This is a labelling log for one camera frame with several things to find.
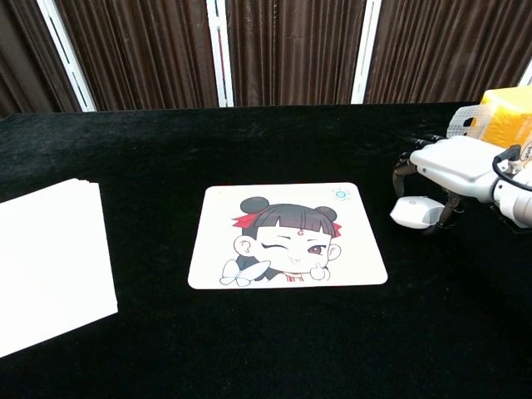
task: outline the cartoon girl illustration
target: cartoon girl illustration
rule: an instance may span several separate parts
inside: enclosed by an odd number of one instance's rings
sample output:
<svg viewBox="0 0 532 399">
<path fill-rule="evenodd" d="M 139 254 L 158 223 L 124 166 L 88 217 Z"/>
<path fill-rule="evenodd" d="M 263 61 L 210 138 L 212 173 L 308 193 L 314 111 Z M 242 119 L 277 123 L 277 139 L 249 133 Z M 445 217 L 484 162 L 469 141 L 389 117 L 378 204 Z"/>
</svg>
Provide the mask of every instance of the cartoon girl illustration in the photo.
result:
<svg viewBox="0 0 532 399">
<path fill-rule="evenodd" d="M 263 197 L 245 199 L 240 209 L 246 215 L 234 219 L 234 226 L 242 228 L 234 241 L 239 256 L 225 264 L 220 279 L 223 285 L 245 287 L 274 278 L 288 282 L 329 279 L 327 265 L 341 253 L 332 243 L 341 228 L 333 223 L 337 218 L 333 209 L 270 205 Z"/>
</svg>

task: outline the black tablecloth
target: black tablecloth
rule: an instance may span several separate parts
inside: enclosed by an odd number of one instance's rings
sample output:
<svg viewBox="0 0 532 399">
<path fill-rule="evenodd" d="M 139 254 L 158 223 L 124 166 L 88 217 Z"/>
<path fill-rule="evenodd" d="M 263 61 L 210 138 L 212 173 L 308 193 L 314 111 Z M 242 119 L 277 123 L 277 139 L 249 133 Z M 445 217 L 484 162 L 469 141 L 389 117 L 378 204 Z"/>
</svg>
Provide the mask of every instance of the black tablecloth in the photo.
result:
<svg viewBox="0 0 532 399">
<path fill-rule="evenodd" d="M 475 203 L 433 238 L 389 217 L 404 139 L 444 135 L 459 106 L 2 121 L 0 200 L 70 178 L 100 184 L 119 312 L 1 358 L 0 397 L 530 397 L 532 238 Z M 188 286 L 209 186 L 338 181 L 359 187 L 387 283 Z M 441 194 L 410 181 L 410 195 Z"/>
</svg>

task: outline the stack of white paper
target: stack of white paper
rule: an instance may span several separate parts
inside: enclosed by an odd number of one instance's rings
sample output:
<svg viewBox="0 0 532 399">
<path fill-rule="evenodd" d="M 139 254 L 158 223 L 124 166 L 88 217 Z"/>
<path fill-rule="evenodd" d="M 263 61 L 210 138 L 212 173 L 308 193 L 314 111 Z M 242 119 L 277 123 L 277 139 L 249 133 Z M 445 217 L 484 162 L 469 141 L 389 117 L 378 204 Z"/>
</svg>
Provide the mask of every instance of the stack of white paper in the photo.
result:
<svg viewBox="0 0 532 399">
<path fill-rule="evenodd" d="M 117 311 L 97 184 L 0 204 L 0 357 Z"/>
</svg>

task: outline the mouse pad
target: mouse pad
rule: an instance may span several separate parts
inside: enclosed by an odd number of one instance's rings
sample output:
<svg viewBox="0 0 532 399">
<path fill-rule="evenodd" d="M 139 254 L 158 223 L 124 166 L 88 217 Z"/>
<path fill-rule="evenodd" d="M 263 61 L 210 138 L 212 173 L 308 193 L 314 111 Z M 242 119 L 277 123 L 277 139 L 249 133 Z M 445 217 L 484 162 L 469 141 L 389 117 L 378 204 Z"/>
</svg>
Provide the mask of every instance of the mouse pad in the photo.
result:
<svg viewBox="0 0 532 399">
<path fill-rule="evenodd" d="M 195 289 L 373 285 L 387 272 L 353 183 L 209 187 Z"/>
</svg>

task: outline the hair bun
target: hair bun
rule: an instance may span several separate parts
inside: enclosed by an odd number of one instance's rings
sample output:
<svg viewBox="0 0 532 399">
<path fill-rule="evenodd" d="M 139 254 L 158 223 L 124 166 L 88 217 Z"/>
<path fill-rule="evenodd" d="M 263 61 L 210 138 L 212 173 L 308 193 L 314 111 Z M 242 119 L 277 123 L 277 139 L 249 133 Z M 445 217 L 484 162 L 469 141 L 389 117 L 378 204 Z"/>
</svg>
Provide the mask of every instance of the hair bun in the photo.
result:
<svg viewBox="0 0 532 399">
<path fill-rule="evenodd" d="M 327 219 L 331 220 L 332 222 L 336 220 L 337 215 L 334 209 L 329 208 L 328 206 L 318 206 L 316 208 L 316 211 L 321 212 L 325 216 L 327 216 Z"/>
<path fill-rule="evenodd" d="M 247 198 L 240 204 L 240 209 L 246 214 L 256 214 L 268 208 L 269 202 L 263 197 Z"/>
</svg>

